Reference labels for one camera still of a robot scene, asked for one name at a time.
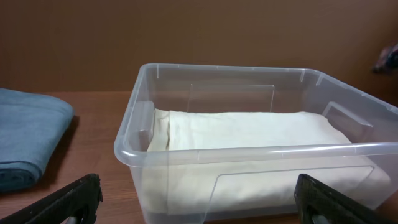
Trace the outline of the clear plastic storage container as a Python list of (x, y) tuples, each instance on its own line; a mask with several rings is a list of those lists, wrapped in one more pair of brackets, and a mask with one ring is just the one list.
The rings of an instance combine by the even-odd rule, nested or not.
[(397, 192), (397, 108), (318, 70), (149, 63), (114, 154), (146, 223), (295, 213), (300, 174), (375, 209)]

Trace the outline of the red navy plaid cloth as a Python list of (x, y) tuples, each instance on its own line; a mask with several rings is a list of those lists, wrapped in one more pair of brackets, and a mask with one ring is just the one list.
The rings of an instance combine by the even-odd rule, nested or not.
[(382, 49), (372, 71), (376, 74), (387, 75), (397, 73), (397, 44)]

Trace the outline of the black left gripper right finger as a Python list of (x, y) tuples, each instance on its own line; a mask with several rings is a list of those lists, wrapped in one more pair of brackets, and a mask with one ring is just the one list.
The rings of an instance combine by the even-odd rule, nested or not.
[(307, 174), (298, 176), (294, 198), (301, 224), (395, 224)]

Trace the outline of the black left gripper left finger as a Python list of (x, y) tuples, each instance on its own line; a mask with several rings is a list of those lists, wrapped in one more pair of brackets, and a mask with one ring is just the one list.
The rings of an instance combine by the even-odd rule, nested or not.
[(59, 224), (67, 218), (94, 224), (103, 201), (98, 174), (87, 174), (60, 190), (3, 219), (2, 224)]

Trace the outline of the cream cloth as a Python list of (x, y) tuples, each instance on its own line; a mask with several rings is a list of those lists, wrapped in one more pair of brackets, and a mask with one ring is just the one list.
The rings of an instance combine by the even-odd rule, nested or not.
[[(315, 113), (157, 110), (149, 151), (346, 143)], [(358, 200), (391, 186), (390, 177), (364, 156), (221, 162), (145, 167), (139, 200), (147, 211), (170, 215), (279, 207), (294, 202), (301, 173)]]

